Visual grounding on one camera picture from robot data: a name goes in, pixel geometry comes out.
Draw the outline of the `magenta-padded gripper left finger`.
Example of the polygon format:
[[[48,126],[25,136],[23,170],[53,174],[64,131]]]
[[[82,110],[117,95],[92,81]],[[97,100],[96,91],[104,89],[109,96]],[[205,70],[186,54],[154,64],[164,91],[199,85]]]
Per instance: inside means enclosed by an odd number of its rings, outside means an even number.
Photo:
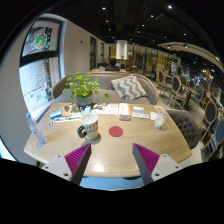
[[[65,156],[56,155],[50,162],[45,164],[42,169],[79,185],[91,153],[91,144],[88,143]]]

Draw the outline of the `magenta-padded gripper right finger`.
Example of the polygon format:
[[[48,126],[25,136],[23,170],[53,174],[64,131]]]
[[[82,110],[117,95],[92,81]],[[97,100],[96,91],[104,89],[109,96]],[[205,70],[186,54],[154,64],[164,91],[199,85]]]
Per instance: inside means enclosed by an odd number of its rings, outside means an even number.
[[[181,166],[167,154],[158,155],[138,144],[133,144],[132,153],[145,185],[181,170]]]

